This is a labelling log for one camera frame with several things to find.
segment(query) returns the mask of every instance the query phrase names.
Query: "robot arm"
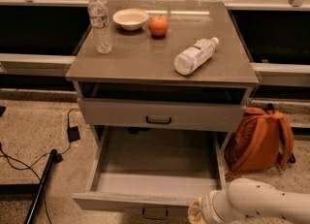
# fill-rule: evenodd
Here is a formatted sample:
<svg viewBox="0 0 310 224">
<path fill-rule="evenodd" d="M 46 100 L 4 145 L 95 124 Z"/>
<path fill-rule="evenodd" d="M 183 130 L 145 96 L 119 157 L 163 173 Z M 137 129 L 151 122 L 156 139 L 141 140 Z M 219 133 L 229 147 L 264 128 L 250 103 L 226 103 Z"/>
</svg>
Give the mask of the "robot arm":
<svg viewBox="0 0 310 224">
<path fill-rule="evenodd" d="M 226 190 L 198 198 L 188 210 L 192 224 L 230 223 L 253 217 L 276 217 L 310 223 L 310 195 L 276 190 L 272 185 L 239 178 Z"/>
</svg>

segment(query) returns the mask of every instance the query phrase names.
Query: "plastic bottle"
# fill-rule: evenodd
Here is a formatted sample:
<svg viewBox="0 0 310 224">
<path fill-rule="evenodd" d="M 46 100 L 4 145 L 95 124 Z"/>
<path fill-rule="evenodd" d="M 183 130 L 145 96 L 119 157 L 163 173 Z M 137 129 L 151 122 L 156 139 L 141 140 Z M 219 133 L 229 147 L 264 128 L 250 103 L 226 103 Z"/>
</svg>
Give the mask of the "plastic bottle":
<svg viewBox="0 0 310 224">
<path fill-rule="evenodd" d="M 189 75 L 208 60 L 215 52 L 219 39 L 198 40 L 193 46 L 178 54 L 174 59 L 175 70 L 182 75 Z"/>
<path fill-rule="evenodd" d="M 90 0 L 88 14 L 93 27 L 96 48 L 99 53 L 108 53 L 112 50 L 112 41 L 109 32 L 109 12 L 105 2 Z"/>
</svg>

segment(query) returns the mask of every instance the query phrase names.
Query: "orange backpack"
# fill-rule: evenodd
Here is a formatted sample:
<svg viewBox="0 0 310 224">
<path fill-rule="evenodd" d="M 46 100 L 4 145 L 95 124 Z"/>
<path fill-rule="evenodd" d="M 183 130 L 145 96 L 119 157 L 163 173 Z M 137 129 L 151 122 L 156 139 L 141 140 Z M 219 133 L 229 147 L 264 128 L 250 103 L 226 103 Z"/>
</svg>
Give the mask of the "orange backpack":
<svg viewBox="0 0 310 224">
<path fill-rule="evenodd" d="M 227 176 L 240 177 L 241 172 L 267 169 L 275 164 L 284 171 L 289 160 L 295 162 L 293 147 L 292 127 L 281 112 L 271 104 L 266 112 L 260 108 L 246 108 L 224 152 L 230 167 Z"/>
</svg>

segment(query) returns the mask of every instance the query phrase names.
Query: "bowl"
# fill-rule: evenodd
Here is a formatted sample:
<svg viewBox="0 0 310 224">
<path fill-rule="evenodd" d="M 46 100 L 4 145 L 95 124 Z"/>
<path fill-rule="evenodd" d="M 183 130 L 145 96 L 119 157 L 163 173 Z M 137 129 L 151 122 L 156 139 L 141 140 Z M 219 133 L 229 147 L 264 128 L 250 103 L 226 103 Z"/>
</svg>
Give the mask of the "bowl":
<svg viewBox="0 0 310 224">
<path fill-rule="evenodd" d="M 139 9 L 121 10 L 113 15 L 114 22 L 127 31 L 135 31 L 141 28 L 148 18 L 148 13 Z"/>
</svg>

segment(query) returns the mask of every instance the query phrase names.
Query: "drawer handle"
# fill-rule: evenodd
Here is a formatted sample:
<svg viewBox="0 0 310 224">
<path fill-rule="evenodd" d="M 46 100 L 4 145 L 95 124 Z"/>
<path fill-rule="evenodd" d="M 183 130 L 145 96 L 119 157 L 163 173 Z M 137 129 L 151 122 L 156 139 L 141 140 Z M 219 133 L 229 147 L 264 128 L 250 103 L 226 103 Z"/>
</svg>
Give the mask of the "drawer handle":
<svg viewBox="0 0 310 224">
<path fill-rule="evenodd" d="M 158 119 L 155 120 L 147 116 L 145 120 L 148 124 L 169 125 L 172 123 L 171 117 L 168 120 L 158 120 Z"/>
<path fill-rule="evenodd" d="M 166 220 L 166 219 L 168 219 L 168 210 L 166 209 L 166 213 L 165 213 L 165 216 L 164 216 L 164 217 L 157 217 L 157 216 L 149 216 L 149 215 L 146 215 L 146 214 L 145 214 L 145 208 L 143 208 L 143 210 L 142 210 L 142 216 L 143 216 L 145 219 L 150 219 L 150 220 Z"/>
</svg>

